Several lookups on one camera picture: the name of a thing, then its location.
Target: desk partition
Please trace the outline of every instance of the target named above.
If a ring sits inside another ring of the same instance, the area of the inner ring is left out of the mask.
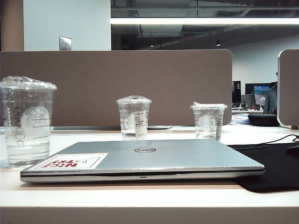
[[[277,119],[283,125],[299,125],[299,49],[280,52],[278,57]]]
[[[57,85],[53,126],[119,126],[116,99],[152,100],[149,125],[194,125],[190,105],[225,103],[231,120],[228,50],[1,52],[1,78],[28,76]]]

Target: plastic cup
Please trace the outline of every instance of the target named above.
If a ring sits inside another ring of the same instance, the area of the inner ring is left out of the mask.
[[[30,165],[49,155],[53,91],[57,87],[28,77],[0,82],[8,163]]]
[[[221,139],[225,104],[199,104],[193,102],[196,137],[199,139]]]
[[[145,139],[151,100],[127,96],[116,101],[120,111],[121,134],[124,139]]]

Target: monitor screen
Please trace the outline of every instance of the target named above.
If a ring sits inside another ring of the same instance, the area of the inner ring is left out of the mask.
[[[255,85],[265,85],[265,86],[273,86],[272,83],[246,83],[245,84],[245,94],[254,94],[254,86]]]
[[[266,94],[270,89],[269,85],[255,85],[254,86],[254,97],[257,105],[265,105]]]
[[[241,81],[233,81],[232,82],[232,91],[233,91],[233,98],[232,103],[241,103]]]

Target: desk surface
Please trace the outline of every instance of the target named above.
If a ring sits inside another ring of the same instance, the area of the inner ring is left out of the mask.
[[[263,113],[263,111],[257,111],[257,110],[232,110],[232,114],[235,114],[235,113],[251,113],[251,114],[254,114],[254,113]]]
[[[276,140],[298,130],[227,125],[224,144]],[[149,130],[148,139],[194,139],[194,127]],[[78,141],[121,140],[120,131],[53,131],[50,154]],[[292,137],[280,142],[291,142]],[[1,135],[1,165],[5,165]],[[1,168],[1,223],[298,223],[299,191],[259,194],[230,180],[31,184]]]

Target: ceiling light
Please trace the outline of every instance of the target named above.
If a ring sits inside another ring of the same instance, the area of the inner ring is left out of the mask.
[[[111,18],[111,24],[148,25],[228,25],[228,24],[290,24],[299,25],[299,18]]]

